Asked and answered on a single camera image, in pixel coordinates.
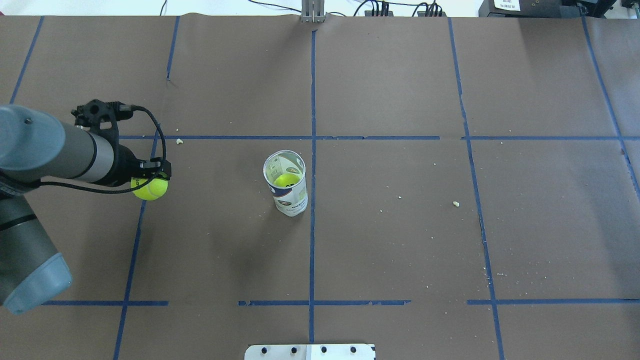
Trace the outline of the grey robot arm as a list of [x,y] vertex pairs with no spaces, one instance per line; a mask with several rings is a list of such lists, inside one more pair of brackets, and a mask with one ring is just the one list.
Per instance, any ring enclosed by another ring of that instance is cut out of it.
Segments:
[[25,195],[43,186],[96,194],[162,196],[172,175],[166,149],[137,158],[120,142],[119,121],[150,117],[162,146],[160,123],[141,105],[97,99],[79,105],[74,124],[17,104],[1,107],[1,305],[14,315],[43,305],[73,283],[62,253]]

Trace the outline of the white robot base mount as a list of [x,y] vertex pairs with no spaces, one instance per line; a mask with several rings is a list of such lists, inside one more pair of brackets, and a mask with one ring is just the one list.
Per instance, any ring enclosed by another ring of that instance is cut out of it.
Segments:
[[245,360],[376,360],[374,344],[255,344],[247,347]]

